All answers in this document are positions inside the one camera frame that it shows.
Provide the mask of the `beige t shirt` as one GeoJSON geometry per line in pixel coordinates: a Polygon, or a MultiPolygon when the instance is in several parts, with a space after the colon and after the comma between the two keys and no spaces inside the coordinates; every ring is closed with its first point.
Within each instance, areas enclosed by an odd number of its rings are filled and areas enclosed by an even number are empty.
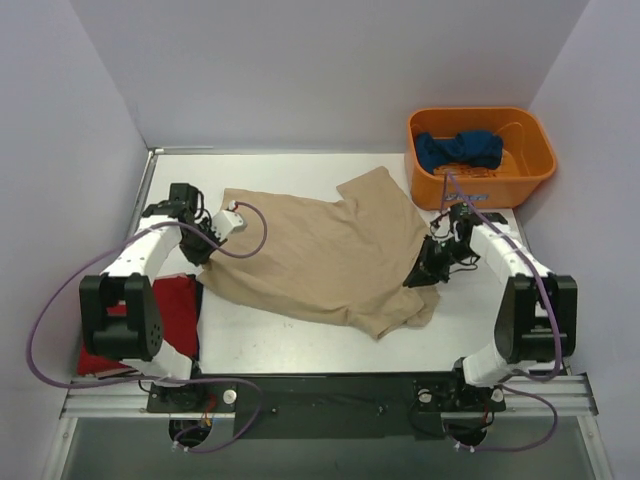
{"type": "Polygon", "coordinates": [[[228,189],[223,201],[252,205],[199,281],[215,295],[294,319],[358,329],[378,340],[427,325],[440,296],[408,288],[427,225],[389,171],[378,167],[336,188],[327,202],[228,189]]]}

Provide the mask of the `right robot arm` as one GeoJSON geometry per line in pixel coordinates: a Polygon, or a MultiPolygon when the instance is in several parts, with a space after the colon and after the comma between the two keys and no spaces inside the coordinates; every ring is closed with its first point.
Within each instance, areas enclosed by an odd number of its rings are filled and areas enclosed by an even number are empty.
{"type": "Polygon", "coordinates": [[[455,265],[469,270],[482,261],[503,287],[492,340],[459,361],[460,376],[446,385],[450,404],[469,409],[481,399],[482,388],[495,387],[515,374],[527,375],[538,364],[552,364],[542,381],[557,376],[576,349],[576,280],[536,260],[497,212],[480,213],[459,202],[441,216],[448,219],[448,234],[424,237],[403,286],[446,283],[455,265]]]}

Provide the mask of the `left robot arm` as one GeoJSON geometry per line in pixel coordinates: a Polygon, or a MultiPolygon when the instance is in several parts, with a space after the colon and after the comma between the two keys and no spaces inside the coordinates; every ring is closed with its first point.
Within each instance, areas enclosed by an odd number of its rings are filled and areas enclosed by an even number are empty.
{"type": "Polygon", "coordinates": [[[245,221],[231,209],[208,214],[198,188],[171,184],[167,199],[143,211],[132,243],[100,274],[87,275],[80,282],[87,353],[117,361],[153,377],[158,385],[171,387],[170,400],[180,410],[199,409],[206,388],[191,378],[190,356],[165,339],[153,283],[174,248],[198,266],[244,227],[245,221]]]}

